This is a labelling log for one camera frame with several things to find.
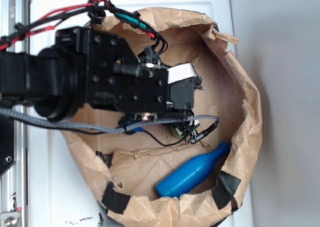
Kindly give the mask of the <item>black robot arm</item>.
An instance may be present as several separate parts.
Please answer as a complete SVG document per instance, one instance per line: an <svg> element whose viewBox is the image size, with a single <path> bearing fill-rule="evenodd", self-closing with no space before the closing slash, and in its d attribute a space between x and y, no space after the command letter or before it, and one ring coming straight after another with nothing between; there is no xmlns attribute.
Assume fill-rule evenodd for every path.
<svg viewBox="0 0 320 227"><path fill-rule="evenodd" d="M83 27L61 29L38 55L1 52L0 104L25 105L50 120L94 109L185 118L201 77L189 62L168 66L150 47L137 58L119 35Z"/></svg>

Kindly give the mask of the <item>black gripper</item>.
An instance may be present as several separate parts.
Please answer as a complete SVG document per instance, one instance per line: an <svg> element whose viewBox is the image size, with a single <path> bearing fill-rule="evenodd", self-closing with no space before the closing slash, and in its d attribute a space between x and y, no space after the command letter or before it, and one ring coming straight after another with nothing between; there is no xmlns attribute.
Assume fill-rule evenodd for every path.
<svg viewBox="0 0 320 227"><path fill-rule="evenodd" d="M92 108L131 114L191 111L202 78L189 62L168 66L137 58L119 35L72 27L57 31L55 45L73 71L77 95Z"/></svg>

